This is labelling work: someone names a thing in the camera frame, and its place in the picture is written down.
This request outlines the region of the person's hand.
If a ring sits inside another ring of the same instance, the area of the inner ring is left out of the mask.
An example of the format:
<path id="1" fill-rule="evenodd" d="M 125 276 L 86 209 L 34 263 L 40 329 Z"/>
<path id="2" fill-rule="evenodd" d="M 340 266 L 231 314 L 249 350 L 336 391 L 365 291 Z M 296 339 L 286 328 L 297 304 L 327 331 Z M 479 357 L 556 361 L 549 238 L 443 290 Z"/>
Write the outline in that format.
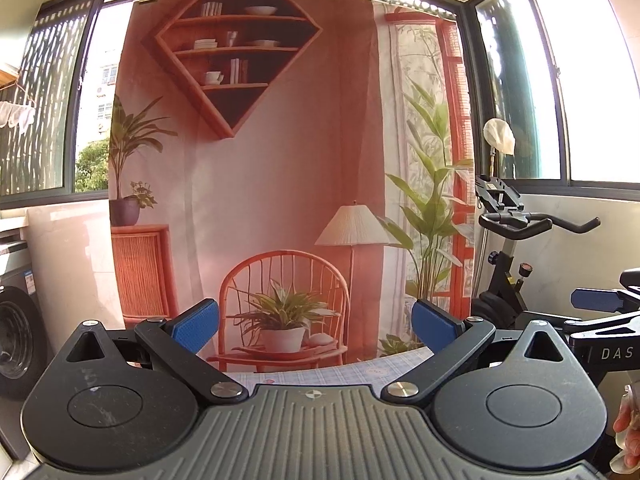
<path id="1" fill-rule="evenodd" d="M 639 469 L 639 383 L 625 386 L 620 409 L 613 424 L 620 452 L 610 461 L 614 474 L 633 474 Z"/>

